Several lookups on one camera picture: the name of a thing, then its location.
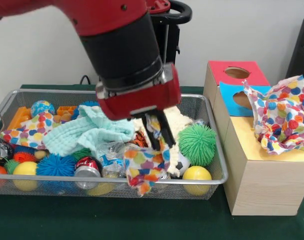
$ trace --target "wire basket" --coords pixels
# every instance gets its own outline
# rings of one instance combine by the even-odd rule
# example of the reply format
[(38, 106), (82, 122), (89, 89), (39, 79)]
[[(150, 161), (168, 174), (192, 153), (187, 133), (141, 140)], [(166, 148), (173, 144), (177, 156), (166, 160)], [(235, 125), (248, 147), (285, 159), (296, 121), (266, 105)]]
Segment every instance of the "wire basket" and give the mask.
[[(59, 106), (77, 106), (85, 101), (95, 101), (94, 91), (19, 89), (9, 93), (0, 105), (0, 130), (7, 129), (19, 107), (30, 108), (38, 100), (47, 100), (57, 109)], [(216, 130), (212, 110), (207, 98), (196, 94), (183, 94), (178, 105), (183, 115), (203, 119)], [(207, 167), (212, 180), (165, 179), (156, 183), (143, 198), (155, 199), (203, 199), (208, 200), (219, 184), (227, 180), (228, 173), (221, 144), (216, 137), (214, 160)], [(90, 190), (77, 187), (78, 182), (97, 185)], [(111, 198), (138, 198), (135, 189), (127, 185), (125, 178), (65, 177), (0, 174), (0, 194), (39, 196), (100, 196)]]

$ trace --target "orange spiky ball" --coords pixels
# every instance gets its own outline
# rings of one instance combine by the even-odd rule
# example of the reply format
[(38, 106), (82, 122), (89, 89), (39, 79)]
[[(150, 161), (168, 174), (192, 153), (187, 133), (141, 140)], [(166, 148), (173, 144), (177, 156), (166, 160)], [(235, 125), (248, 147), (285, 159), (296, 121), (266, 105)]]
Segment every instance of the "orange spiky ball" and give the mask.
[(16, 161), (18, 161), (19, 163), (37, 161), (36, 157), (28, 152), (18, 152), (16, 154), (14, 154), (14, 159)]

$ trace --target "black cylindrical joint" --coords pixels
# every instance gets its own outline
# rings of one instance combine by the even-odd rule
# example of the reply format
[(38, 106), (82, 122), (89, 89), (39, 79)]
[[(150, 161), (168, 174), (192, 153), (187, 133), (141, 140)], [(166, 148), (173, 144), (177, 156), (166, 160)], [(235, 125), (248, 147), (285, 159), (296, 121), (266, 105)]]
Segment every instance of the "black cylindrical joint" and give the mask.
[(121, 92), (144, 85), (163, 68), (149, 14), (119, 29), (80, 36), (103, 86)]

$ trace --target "black cable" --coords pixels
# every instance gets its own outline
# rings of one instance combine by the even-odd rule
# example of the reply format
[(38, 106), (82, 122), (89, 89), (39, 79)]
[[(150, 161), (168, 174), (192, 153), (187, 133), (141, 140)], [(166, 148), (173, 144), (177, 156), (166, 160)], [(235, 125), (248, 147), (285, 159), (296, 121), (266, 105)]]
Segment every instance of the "black cable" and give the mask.
[(90, 78), (87, 75), (82, 76), (80, 84), (83, 84), (84, 79), (87, 79), (87, 82), (89, 85), (92, 84)]

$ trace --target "colorful polka dot fabric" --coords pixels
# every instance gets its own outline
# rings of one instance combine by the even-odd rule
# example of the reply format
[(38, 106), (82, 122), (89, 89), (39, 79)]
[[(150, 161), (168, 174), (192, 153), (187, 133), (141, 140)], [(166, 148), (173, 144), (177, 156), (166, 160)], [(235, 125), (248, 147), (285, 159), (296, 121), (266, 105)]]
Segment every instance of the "colorful polka dot fabric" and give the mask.
[(304, 151), (304, 78), (281, 80), (265, 95), (244, 83), (254, 115), (255, 137), (272, 155)]
[(142, 197), (160, 179), (170, 166), (170, 151), (161, 135), (160, 124), (155, 116), (146, 115), (147, 130), (159, 140), (161, 149), (132, 148), (124, 153), (125, 170), (128, 184), (137, 188)]
[(46, 149), (42, 140), (48, 132), (59, 126), (49, 112), (37, 114), (31, 120), (21, 123), (21, 127), (1, 132), (0, 138), (11, 144), (31, 147), (38, 150)]

